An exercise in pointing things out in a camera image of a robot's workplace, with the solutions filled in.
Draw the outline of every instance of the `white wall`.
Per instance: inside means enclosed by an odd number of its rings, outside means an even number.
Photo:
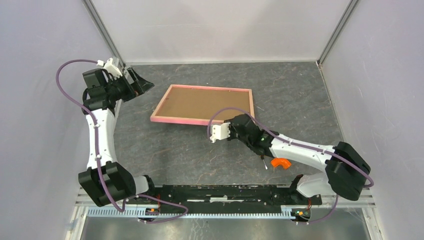
[[[60,240],[89,152],[81,110],[61,95],[57,68],[110,52],[80,0],[2,1],[0,7],[0,239]],[[63,87],[81,99],[82,72],[63,71]]]
[[[345,139],[371,166],[387,239],[424,234],[424,1],[360,1],[323,73]]]
[[[137,63],[314,61],[349,0],[93,0]]]

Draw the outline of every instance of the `metal frame bar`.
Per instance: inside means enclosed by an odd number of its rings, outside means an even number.
[[[84,4],[85,8],[88,11],[88,14],[90,14],[95,26],[97,27],[98,31],[100,32],[100,35],[103,37],[104,42],[106,43],[109,50],[112,52],[112,54],[119,58],[119,65],[120,67],[124,67],[125,61],[122,58],[121,54],[119,53],[117,46],[115,45],[114,41],[112,40],[111,35],[109,34],[108,30],[106,29],[105,24],[102,21],[102,18],[100,17],[99,13],[97,12],[96,7],[94,6],[94,3],[92,0],[82,0],[82,3]]]
[[[158,208],[157,204],[152,205],[128,205],[125,212],[118,212],[113,206],[91,206],[88,209],[87,217],[93,218],[170,218],[178,216],[178,213],[161,213],[159,215],[147,214],[147,209]],[[292,209],[282,207],[280,213],[188,213],[182,219],[295,219],[291,216]]]
[[[383,231],[380,227],[379,215],[375,208],[362,208],[366,227],[368,228],[371,240],[384,240]]]
[[[360,0],[350,0],[349,4],[346,7],[346,10],[344,10],[343,15],[341,16],[340,20],[338,21],[337,26],[335,27],[330,39],[327,42],[327,45],[325,46],[324,50],[321,53],[321,56],[319,56],[316,63],[320,66],[323,64],[323,62],[326,60],[327,56],[329,55],[329,52],[333,48],[335,42],[339,38],[340,33],[345,28],[345,25],[349,18],[352,15],[352,12],[355,10],[356,6],[358,5]]]
[[[66,232],[65,240],[80,240],[83,234],[84,225],[86,224],[88,206],[75,206],[73,208],[72,218],[70,220],[70,228]]]

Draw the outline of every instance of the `gray marble floor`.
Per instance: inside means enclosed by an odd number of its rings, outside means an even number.
[[[237,140],[210,143],[205,126],[150,122],[171,84],[252,89],[255,115],[271,130],[316,144],[341,134],[313,62],[145,65],[134,69],[155,87],[122,104],[114,133],[118,161],[134,177],[162,184],[290,184],[318,170],[291,161],[273,168]]]

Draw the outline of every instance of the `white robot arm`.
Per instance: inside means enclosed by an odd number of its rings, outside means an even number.
[[[318,145],[294,140],[278,132],[271,131],[276,137],[261,130],[247,114],[242,114],[212,125],[210,140],[238,139],[260,156],[284,158],[312,166],[321,171],[314,175],[299,175],[292,182],[301,195],[310,198],[315,195],[338,194],[345,199],[358,200],[366,178],[335,155],[343,156],[366,174],[371,168],[348,143],[339,142],[337,146]]]
[[[117,162],[114,146],[114,131],[118,117],[116,113],[121,102],[127,102],[144,94],[154,85],[140,77],[131,67],[119,69],[117,58],[110,58],[106,63],[101,60],[97,62],[101,68],[82,74],[87,85],[82,96],[83,105],[92,112],[97,124],[95,125],[92,116],[83,110],[89,128],[90,153],[87,171],[78,175],[78,181],[93,202],[101,207],[111,201],[101,185],[97,159],[100,160],[108,192],[115,201],[146,193],[150,188],[154,188],[147,175],[134,178]]]

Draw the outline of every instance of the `orange plastic part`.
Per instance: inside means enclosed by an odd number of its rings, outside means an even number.
[[[292,165],[289,160],[285,158],[274,158],[271,161],[271,164],[274,166],[274,168],[282,166],[284,169],[288,169]]]

